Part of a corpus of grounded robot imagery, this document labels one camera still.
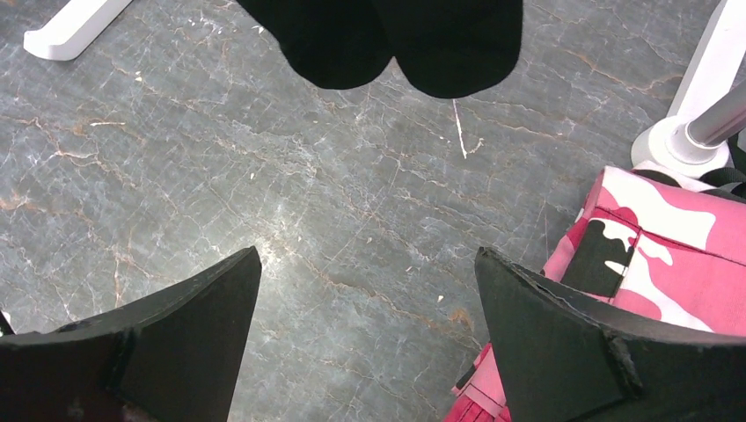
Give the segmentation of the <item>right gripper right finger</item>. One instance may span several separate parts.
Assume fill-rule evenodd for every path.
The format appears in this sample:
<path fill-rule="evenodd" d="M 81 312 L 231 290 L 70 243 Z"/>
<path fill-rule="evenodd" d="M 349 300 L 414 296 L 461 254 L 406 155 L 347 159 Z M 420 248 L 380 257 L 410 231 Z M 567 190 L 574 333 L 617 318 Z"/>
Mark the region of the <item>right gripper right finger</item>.
<path fill-rule="evenodd" d="M 615 308 L 488 247 L 474 271 L 513 420 L 744 420 L 743 338 Z"/>

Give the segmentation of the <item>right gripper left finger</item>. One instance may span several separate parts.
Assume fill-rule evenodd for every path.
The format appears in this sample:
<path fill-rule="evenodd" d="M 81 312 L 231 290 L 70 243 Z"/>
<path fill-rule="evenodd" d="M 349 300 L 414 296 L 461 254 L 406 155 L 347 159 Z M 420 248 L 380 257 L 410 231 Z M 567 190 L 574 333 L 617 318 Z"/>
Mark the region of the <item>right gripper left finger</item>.
<path fill-rule="evenodd" d="M 117 309 L 3 337 L 2 420 L 226 420 L 261 272 L 244 248 Z"/>

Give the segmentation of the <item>pink camouflage bag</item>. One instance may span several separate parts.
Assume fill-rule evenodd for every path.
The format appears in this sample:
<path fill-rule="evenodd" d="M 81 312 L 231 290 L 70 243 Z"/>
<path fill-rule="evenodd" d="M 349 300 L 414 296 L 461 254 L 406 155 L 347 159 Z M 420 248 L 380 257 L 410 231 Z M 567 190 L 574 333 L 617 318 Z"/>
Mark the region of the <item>pink camouflage bag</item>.
<path fill-rule="evenodd" d="M 689 178 L 608 166 L 541 272 L 655 321 L 745 341 L 745 154 Z M 449 421 L 515 421 L 491 340 L 454 387 Z"/>

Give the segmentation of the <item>black white-striped sock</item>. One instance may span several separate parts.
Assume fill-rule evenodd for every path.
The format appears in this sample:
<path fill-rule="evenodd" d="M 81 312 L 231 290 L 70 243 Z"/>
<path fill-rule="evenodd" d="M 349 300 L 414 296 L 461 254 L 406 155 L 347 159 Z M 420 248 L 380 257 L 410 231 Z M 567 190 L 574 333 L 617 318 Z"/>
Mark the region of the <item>black white-striped sock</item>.
<path fill-rule="evenodd" d="M 349 90 L 388 66 L 391 46 L 371 1 L 244 0 L 277 40 L 290 67 L 317 87 Z"/>

